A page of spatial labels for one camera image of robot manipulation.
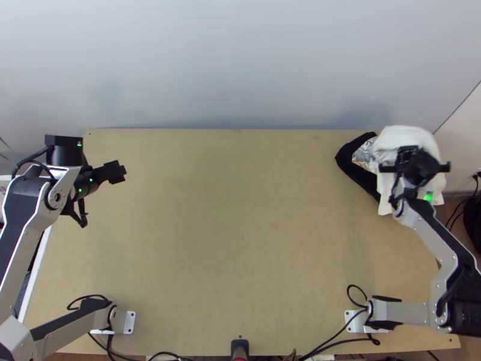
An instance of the green led light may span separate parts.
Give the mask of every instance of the green led light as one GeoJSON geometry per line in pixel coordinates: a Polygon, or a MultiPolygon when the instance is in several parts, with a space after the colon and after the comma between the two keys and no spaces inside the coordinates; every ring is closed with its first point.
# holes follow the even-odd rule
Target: green led light
{"type": "Polygon", "coordinates": [[[428,202],[432,201],[432,193],[426,193],[424,196],[424,200],[427,200],[428,202]]]}

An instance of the black cloth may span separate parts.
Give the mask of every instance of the black cloth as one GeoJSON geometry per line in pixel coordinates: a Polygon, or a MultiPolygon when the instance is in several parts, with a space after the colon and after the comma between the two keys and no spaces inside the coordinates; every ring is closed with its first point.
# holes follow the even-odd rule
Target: black cloth
{"type": "Polygon", "coordinates": [[[374,132],[364,133],[360,137],[345,144],[335,156],[335,161],[339,168],[348,175],[354,182],[356,182],[362,189],[374,197],[376,201],[381,200],[381,195],[377,191],[378,181],[376,175],[367,170],[362,169],[359,165],[352,162],[352,155],[359,149],[367,140],[377,136],[374,132]]]}

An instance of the power cord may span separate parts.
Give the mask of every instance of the power cord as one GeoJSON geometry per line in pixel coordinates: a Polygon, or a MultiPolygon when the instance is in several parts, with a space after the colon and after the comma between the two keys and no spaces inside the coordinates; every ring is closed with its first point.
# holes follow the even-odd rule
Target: power cord
{"type": "Polygon", "coordinates": [[[341,345],[341,344],[347,344],[348,342],[359,342],[359,341],[371,341],[373,344],[375,344],[376,346],[379,346],[381,344],[381,342],[375,338],[372,337],[372,335],[370,333],[367,334],[367,337],[366,338],[356,338],[356,339],[347,339],[347,340],[342,340],[342,341],[337,341],[337,342],[334,342],[330,345],[327,345],[325,346],[326,344],[328,344],[329,342],[331,342],[332,340],[334,340],[337,336],[339,336],[349,325],[350,323],[356,318],[358,317],[359,315],[361,315],[362,313],[366,312],[367,311],[367,306],[363,305],[363,304],[360,304],[356,301],[354,301],[350,295],[350,290],[351,288],[356,288],[358,289],[359,291],[361,291],[362,295],[364,296],[365,300],[367,301],[367,295],[366,293],[357,285],[349,285],[346,292],[348,294],[348,297],[350,299],[350,301],[362,308],[360,311],[358,311],[353,317],[351,317],[347,322],[346,324],[334,335],[332,336],[331,338],[329,338],[328,340],[324,341],[323,343],[321,343],[319,346],[317,346],[315,349],[313,349],[311,352],[305,354],[304,356],[300,357],[299,358],[299,361],[304,361],[304,360],[307,360],[309,359],[310,357],[313,357],[317,354],[320,354],[321,352],[324,352],[325,350],[331,348],[331,347],[334,347],[334,346],[338,346],[338,345],[341,345]]]}
{"type": "Polygon", "coordinates": [[[427,353],[429,353],[429,354],[432,356],[432,358],[435,359],[436,361],[440,361],[440,360],[436,357],[436,355],[434,355],[434,353],[432,353],[431,351],[427,351],[427,353]]]}
{"type": "Polygon", "coordinates": [[[45,173],[47,173],[50,176],[50,178],[54,179],[55,177],[52,174],[52,172],[49,170],[49,167],[47,167],[45,164],[35,160],[36,158],[38,158],[42,154],[46,153],[51,147],[52,146],[46,146],[46,147],[40,149],[38,152],[33,153],[32,155],[29,155],[26,158],[19,161],[17,163],[17,165],[15,166],[15,168],[13,169],[13,171],[11,172],[11,178],[12,179],[15,178],[15,176],[17,175],[17,172],[19,171],[21,166],[23,166],[24,164],[27,164],[27,163],[33,163],[33,164],[37,164],[40,168],[42,168],[45,171],[45,173]]]}
{"type": "MultiPolygon", "coordinates": [[[[73,307],[73,305],[76,302],[81,301],[81,300],[85,300],[87,298],[94,298],[94,297],[101,298],[104,301],[108,301],[108,298],[106,298],[104,295],[100,295],[100,294],[85,295],[85,296],[76,298],[75,300],[70,302],[69,305],[67,306],[67,310],[69,310],[69,311],[78,310],[79,309],[78,307],[73,307]]],[[[108,316],[108,319],[107,319],[109,327],[107,328],[107,330],[112,329],[112,326],[110,325],[110,312],[113,310],[114,307],[117,307],[117,305],[116,304],[112,305],[111,309],[109,311],[109,316],[108,316]]],[[[114,359],[114,356],[118,357],[119,359],[125,360],[125,361],[139,361],[139,360],[132,359],[130,357],[124,356],[122,354],[116,353],[115,351],[112,351],[112,342],[114,340],[114,335],[108,335],[107,343],[106,343],[105,346],[102,345],[102,343],[99,340],[97,340],[90,332],[88,332],[87,335],[92,339],[93,342],[95,342],[97,344],[98,347],[100,347],[101,349],[103,349],[104,351],[107,352],[107,356],[109,357],[110,361],[116,361],[114,359]]],[[[167,352],[167,351],[157,352],[156,354],[152,355],[151,358],[148,359],[148,361],[153,361],[157,356],[160,356],[160,355],[169,355],[169,356],[172,356],[175,360],[178,360],[178,361],[193,361],[191,359],[188,359],[187,357],[180,357],[177,354],[174,354],[172,352],[167,352]]]]}
{"type": "Polygon", "coordinates": [[[453,229],[453,226],[455,225],[456,221],[458,220],[458,218],[464,213],[465,209],[466,209],[466,206],[465,208],[455,217],[455,219],[452,221],[451,223],[451,226],[449,226],[449,222],[451,221],[451,219],[453,219],[453,217],[455,216],[456,212],[458,211],[459,207],[461,207],[462,204],[464,203],[467,203],[469,204],[469,201],[473,200],[474,197],[476,196],[476,193],[477,193],[477,190],[479,188],[479,181],[478,181],[478,178],[479,178],[479,174],[474,174],[473,175],[473,179],[476,181],[476,189],[474,190],[474,193],[467,199],[461,201],[458,203],[458,205],[456,206],[455,210],[453,211],[453,213],[451,214],[451,216],[449,217],[449,219],[447,220],[445,226],[446,228],[449,229],[449,231],[451,231],[453,229]]]}

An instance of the crumpled fabric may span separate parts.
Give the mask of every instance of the crumpled fabric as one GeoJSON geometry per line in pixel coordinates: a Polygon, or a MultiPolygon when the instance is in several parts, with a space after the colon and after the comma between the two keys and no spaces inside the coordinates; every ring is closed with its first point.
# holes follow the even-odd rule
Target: crumpled fabric
{"type": "MultiPolygon", "coordinates": [[[[387,126],[372,145],[372,152],[378,164],[394,165],[397,157],[397,149],[402,146],[418,146],[431,154],[438,162],[441,155],[434,136],[418,126],[394,125],[387,126]]],[[[389,203],[389,196],[394,185],[394,173],[378,173],[377,190],[381,195],[378,214],[391,214],[394,209],[389,203]]],[[[443,173],[438,173],[427,184],[433,190],[433,205],[444,204],[442,191],[446,186],[446,178],[443,173]]]]}

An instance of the wooden table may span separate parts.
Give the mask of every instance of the wooden table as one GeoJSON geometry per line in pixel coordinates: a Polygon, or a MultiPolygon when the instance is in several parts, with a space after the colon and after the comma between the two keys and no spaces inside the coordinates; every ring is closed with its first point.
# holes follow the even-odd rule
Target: wooden table
{"type": "MultiPolygon", "coordinates": [[[[227,355],[242,335],[251,354],[306,353],[343,324],[346,287],[423,301],[437,271],[415,233],[377,215],[339,170],[357,131],[94,130],[94,166],[118,159],[126,181],[86,198],[85,229],[55,223],[31,298],[29,326],[102,293],[137,311],[116,336],[126,354],[227,355]]],[[[352,335],[343,333],[339,339],[352,335]]],[[[400,326],[329,353],[459,347],[456,336],[400,326]]],[[[65,347],[101,353],[86,336],[65,347]]]]}

